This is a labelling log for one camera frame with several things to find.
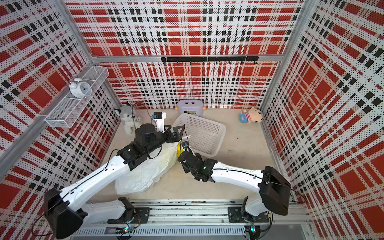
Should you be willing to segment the grey white husky plush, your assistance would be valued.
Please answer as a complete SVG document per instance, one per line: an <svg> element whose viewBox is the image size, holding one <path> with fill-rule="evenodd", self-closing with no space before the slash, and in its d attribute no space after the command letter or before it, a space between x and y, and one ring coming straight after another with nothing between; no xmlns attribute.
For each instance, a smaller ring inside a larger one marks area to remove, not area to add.
<svg viewBox="0 0 384 240"><path fill-rule="evenodd" d="M114 111L120 117L127 135L133 134L143 124L142 118L137 115L135 108L129 102Z"/></svg>

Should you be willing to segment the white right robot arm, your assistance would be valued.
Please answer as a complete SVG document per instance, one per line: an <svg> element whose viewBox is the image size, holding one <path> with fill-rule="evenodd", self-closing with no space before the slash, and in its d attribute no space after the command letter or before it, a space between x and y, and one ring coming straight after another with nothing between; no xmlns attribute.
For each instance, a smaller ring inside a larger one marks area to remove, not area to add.
<svg viewBox="0 0 384 240"><path fill-rule="evenodd" d="M187 141L178 144L178 161L184 172L200 182L226 183L253 192L245 197L238 213L230 212L230 222L258 222L272 219L272 214L286 216L289 212L291 184L273 167L247 170L229 166L213 159L203 160Z"/></svg>

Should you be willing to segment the black wall hook rail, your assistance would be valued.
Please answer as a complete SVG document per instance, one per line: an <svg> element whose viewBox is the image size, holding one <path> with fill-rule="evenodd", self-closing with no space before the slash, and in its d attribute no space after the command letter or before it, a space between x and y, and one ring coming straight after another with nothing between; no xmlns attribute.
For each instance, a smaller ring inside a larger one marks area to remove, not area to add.
<svg viewBox="0 0 384 240"><path fill-rule="evenodd" d="M257 62L259 56L206 56L206 57L161 57L163 63L194 63L194 62Z"/></svg>

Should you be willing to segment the yellow banana bunch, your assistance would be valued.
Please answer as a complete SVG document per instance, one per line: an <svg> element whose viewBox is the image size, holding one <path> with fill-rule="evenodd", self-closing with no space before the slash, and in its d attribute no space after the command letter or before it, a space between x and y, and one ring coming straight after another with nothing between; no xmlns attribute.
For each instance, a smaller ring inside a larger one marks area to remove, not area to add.
<svg viewBox="0 0 384 240"><path fill-rule="evenodd" d="M182 143L179 142L177 145L177 158L180 157L180 155L183 153L183 151L184 151L184 149L183 149Z"/></svg>

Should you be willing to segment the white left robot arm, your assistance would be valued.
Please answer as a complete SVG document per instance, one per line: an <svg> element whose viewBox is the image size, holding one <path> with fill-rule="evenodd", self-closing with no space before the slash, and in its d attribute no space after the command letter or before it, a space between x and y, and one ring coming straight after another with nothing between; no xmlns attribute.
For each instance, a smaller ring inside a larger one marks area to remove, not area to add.
<svg viewBox="0 0 384 240"><path fill-rule="evenodd" d="M150 159L150 154L161 150L163 144L179 142L184 131L185 126L167 125L164 132L158 132L154 125L144 124L136 129L135 139L98 170L62 190L53 188L46 192L44 212L53 236L58 240L65 239L85 222L107 220L112 224L124 224L134 219L136 210L126 198L99 204L87 202L109 183Z"/></svg>

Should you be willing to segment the metal base rail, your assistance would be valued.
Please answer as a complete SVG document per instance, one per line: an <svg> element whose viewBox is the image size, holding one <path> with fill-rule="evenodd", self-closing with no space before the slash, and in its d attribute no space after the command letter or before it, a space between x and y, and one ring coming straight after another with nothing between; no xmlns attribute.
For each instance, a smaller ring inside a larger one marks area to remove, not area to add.
<svg viewBox="0 0 384 240"><path fill-rule="evenodd" d="M140 212L128 224L86 224L72 239L133 240L155 237L236 236L241 240L314 240L305 207L291 205L287 216L263 213L242 218L242 200L134 200Z"/></svg>

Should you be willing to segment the translucent white plastic bag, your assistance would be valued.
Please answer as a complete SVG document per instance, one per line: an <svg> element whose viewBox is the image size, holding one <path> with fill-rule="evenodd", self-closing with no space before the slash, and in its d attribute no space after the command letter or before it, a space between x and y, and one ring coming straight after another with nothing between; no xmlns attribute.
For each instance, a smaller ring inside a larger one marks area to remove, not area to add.
<svg viewBox="0 0 384 240"><path fill-rule="evenodd" d="M157 183L177 161L177 143L165 143L160 154L144 161L133 171L115 180L118 195L142 193Z"/></svg>

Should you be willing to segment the white alarm clock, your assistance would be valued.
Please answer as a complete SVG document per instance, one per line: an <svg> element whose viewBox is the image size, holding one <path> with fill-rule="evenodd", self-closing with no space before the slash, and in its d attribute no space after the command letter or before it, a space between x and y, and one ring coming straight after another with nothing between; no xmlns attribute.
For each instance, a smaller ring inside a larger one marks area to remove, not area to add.
<svg viewBox="0 0 384 240"><path fill-rule="evenodd" d="M75 78L69 84L69 89L71 94L77 99L89 97L92 94L91 85L88 82L83 81L81 78Z"/></svg>

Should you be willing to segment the white perforated plastic basket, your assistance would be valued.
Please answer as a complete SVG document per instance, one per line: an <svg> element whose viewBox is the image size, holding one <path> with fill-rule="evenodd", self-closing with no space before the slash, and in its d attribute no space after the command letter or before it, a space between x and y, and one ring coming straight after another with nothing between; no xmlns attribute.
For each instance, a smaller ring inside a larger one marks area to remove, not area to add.
<svg viewBox="0 0 384 240"><path fill-rule="evenodd" d="M190 114L179 115L173 125L185 126L191 149L206 158L218 154L227 131L224 124Z"/></svg>

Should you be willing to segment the pink pig plush toy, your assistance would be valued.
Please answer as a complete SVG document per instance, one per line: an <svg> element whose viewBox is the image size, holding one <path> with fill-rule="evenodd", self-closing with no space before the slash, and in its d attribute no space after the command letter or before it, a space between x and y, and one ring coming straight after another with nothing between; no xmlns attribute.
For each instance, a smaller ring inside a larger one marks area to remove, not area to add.
<svg viewBox="0 0 384 240"><path fill-rule="evenodd" d="M261 123L263 120L262 112L256 108L243 110L239 115L239 120L244 124Z"/></svg>

